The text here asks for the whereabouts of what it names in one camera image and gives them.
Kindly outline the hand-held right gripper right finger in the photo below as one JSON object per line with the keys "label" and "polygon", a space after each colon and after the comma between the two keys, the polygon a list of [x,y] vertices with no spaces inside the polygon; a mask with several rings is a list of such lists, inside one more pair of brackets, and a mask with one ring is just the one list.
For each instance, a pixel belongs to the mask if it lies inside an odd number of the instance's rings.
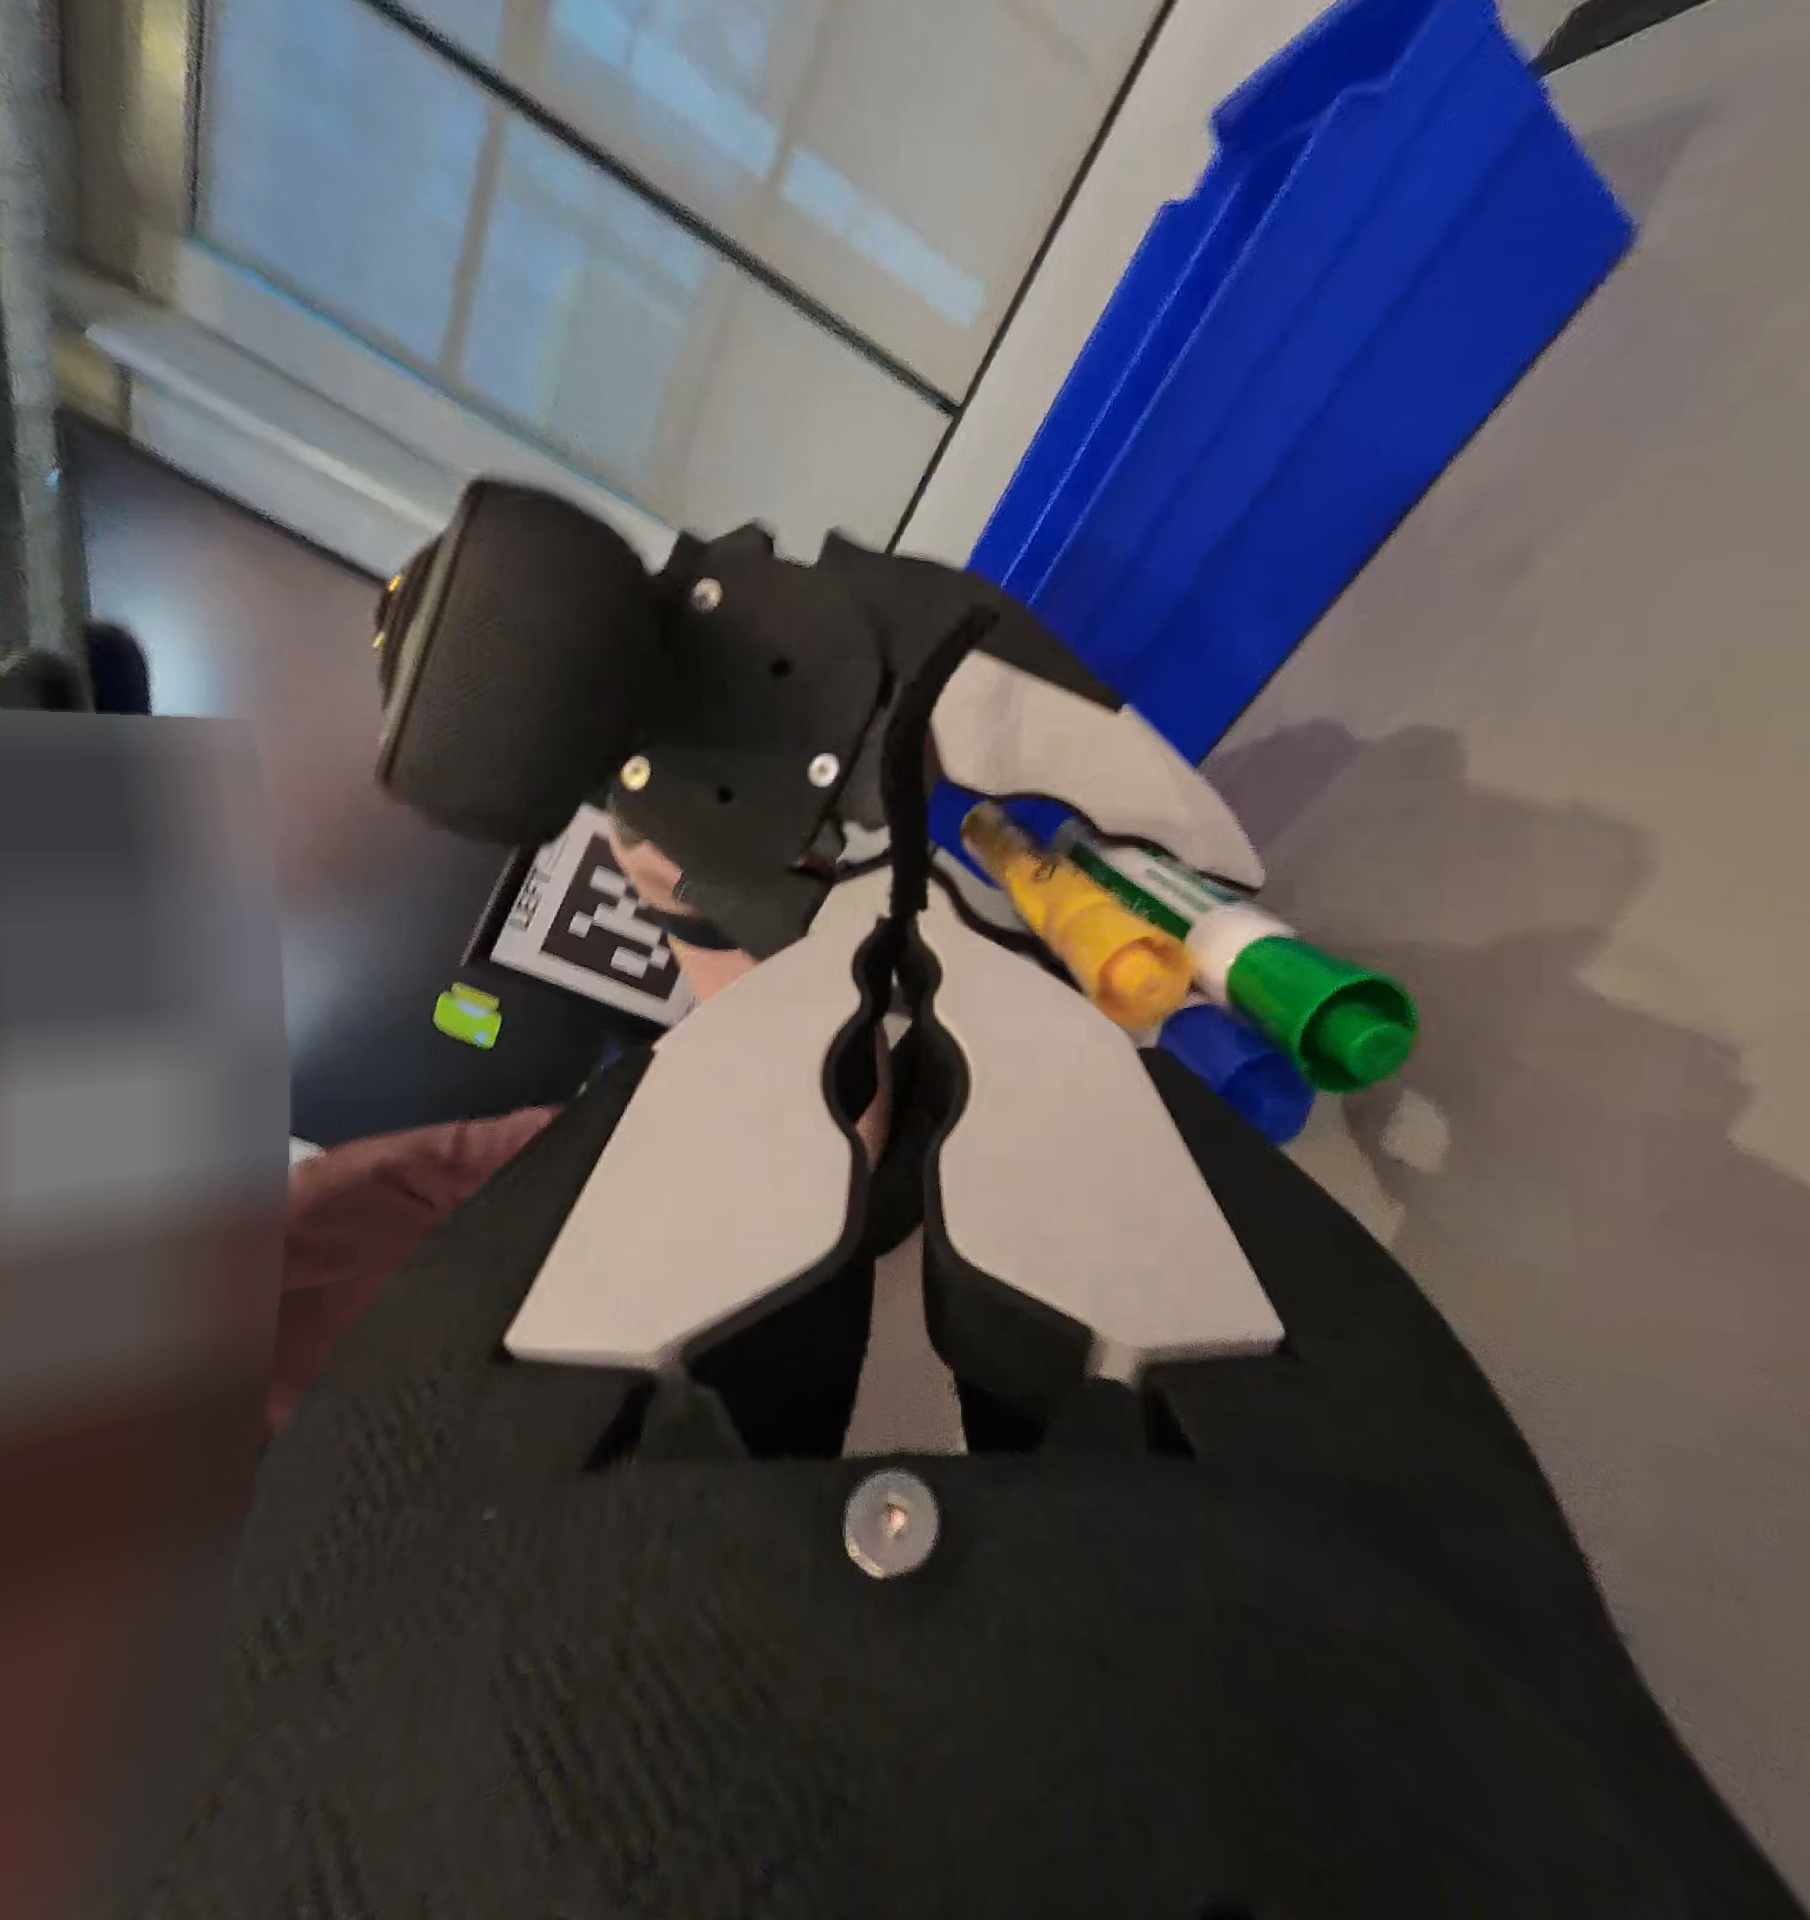
{"label": "hand-held right gripper right finger", "polygon": [[1088,1387],[1264,1362],[1285,1328],[1150,1058],[960,917],[905,940],[921,1304],[970,1456],[1035,1453]]}

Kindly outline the large blue plastic bin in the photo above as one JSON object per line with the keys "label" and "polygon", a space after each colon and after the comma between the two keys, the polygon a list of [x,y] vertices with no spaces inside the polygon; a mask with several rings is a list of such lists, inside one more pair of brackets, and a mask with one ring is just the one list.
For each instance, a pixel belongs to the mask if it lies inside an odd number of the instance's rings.
{"label": "large blue plastic bin", "polygon": [[1496,4],[1337,4],[1209,132],[970,558],[1191,764],[1636,241]]}

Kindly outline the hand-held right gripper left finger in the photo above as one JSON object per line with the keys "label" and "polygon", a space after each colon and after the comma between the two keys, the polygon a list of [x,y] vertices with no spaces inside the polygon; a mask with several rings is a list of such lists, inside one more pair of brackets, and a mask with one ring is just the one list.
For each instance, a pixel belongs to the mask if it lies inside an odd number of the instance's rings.
{"label": "hand-held right gripper left finger", "polygon": [[876,917],[812,935],[666,1037],[505,1336],[512,1359],[714,1393],[755,1456],[838,1456],[886,1154]]}

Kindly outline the yellow highlighter marker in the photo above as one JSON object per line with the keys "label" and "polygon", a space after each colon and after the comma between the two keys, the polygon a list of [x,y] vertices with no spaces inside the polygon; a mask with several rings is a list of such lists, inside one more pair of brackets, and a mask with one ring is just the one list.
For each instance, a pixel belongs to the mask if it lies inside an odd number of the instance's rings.
{"label": "yellow highlighter marker", "polygon": [[966,815],[961,843],[1111,1024],[1144,1035],[1185,1008],[1195,970],[1180,939],[1125,909],[1085,869],[1041,848],[990,804]]}

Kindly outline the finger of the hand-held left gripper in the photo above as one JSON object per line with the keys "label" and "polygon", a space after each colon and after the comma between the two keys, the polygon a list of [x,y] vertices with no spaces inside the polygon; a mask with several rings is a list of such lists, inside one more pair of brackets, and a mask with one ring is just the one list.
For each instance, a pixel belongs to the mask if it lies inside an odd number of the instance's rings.
{"label": "finger of the hand-held left gripper", "polygon": [[1001,662],[964,662],[931,732],[956,789],[1001,805],[1053,804],[1110,840],[1153,846],[1229,886],[1267,885],[1219,789],[1131,707],[1108,709]]}

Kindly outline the green dry erase marker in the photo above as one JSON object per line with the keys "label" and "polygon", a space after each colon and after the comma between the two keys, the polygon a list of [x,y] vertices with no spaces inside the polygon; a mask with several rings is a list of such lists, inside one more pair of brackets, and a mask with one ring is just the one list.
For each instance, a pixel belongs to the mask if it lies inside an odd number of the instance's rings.
{"label": "green dry erase marker", "polygon": [[1308,942],[1244,886],[1076,823],[1058,830],[1053,850],[1175,936],[1194,992],[1256,1029],[1316,1092],[1386,1084],[1411,1060],[1421,1013],[1410,992]]}

